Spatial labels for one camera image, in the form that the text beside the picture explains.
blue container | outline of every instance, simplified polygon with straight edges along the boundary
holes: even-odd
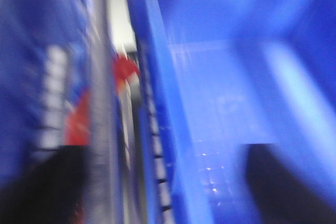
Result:
[[[0,0],[0,187],[22,175],[37,147],[44,124],[48,47],[72,47],[73,75],[85,68],[79,59],[85,51],[85,2]],[[79,77],[72,79],[75,86],[81,84]]]
[[[261,222],[250,144],[335,211],[336,0],[128,2],[176,222]]]

red object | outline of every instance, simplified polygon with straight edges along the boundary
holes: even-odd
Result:
[[[86,91],[76,109],[66,119],[65,145],[87,145],[89,143],[90,92]]]
[[[119,93],[125,87],[126,80],[134,73],[140,75],[139,69],[134,61],[121,55],[113,64],[114,79]]]

